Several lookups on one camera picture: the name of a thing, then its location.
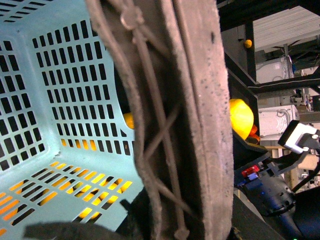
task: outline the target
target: red light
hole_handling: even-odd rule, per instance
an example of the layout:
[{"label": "red light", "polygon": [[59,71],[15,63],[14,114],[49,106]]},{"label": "red light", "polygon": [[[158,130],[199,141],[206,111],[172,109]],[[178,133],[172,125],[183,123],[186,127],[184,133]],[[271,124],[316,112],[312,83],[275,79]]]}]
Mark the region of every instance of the red light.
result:
[{"label": "red light", "polygon": [[257,165],[253,165],[252,167],[247,168],[246,170],[242,171],[241,174],[244,178],[248,177],[250,174],[259,172],[259,167]]}]

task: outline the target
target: black cable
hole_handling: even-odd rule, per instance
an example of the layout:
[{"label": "black cable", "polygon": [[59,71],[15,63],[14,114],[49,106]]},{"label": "black cable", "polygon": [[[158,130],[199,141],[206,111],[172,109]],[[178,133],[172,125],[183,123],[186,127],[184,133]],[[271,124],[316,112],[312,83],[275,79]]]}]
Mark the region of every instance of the black cable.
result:
[{"label": "black cable", "polygon": [[309,182],[311,179],[313,179],[315,176],[317,176],[317,174],[320,172],[320,160],[318,161],[318,163],[316,164],[315,169],[313,170],[313,172],[307,176],[305,179],[303,179],[301,182],[299,182],[293,189],[292,191],[295,193],[296,191],[298,191],[303,185],[305,185],[307,182]]}]

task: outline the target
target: metal beam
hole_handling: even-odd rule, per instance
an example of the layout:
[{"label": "metal beam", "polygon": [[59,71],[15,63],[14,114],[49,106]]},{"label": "metal beam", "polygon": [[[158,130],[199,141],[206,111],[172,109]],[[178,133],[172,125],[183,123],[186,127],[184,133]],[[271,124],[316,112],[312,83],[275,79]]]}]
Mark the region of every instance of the metal beam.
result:
[{"label": "metal beam", "polygon": [[235,0],[219,8],[221,31],[251,23],[298,5],[299,0]]},{"label": "metal beam", "polygon": [[320,73],[257,84],[255,86],[249,86],[249,88],[255,94],[261,94],[282,90],[309,88],[310,86],[318,85],[320,85]]},{"label": "metal beam", "polygon": [[256,82],[253,78],[234,60],[234,58],[224,50],[224,60],[226,67],[231,70],[246,86],[254,86]]},{"label": "metal beam", "polygon": [[254,36],[254,23],[250,22],[245,25],[245,38],[252,41],[252,47],[246,50],[246,61],[248,74],[253,79],[254,83],[257,82],[256,71],[256,56],[255,56],[255,36]]}]

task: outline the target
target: plastic crate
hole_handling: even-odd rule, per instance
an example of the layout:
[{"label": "plastic crate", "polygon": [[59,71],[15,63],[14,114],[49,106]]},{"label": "plastic crate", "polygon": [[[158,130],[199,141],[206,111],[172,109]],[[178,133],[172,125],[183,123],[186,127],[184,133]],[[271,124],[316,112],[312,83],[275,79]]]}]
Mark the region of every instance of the plastic crate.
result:
[{"label": "plastic crate", "polygon": [[0,239],[126,217],[120,200],[143,188],[134,131],[83,0],[0,0],[0,134]]}]

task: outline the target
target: white machine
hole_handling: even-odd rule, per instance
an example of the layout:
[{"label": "white machine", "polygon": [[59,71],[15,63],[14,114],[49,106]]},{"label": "white machine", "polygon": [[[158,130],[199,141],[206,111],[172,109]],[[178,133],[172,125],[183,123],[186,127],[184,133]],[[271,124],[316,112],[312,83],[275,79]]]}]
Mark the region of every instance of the white machine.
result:
[{"label": "white machine", "polygon": [[261,141],[278,141],[292,120],[299,120],[295,105],[259,108]]}]

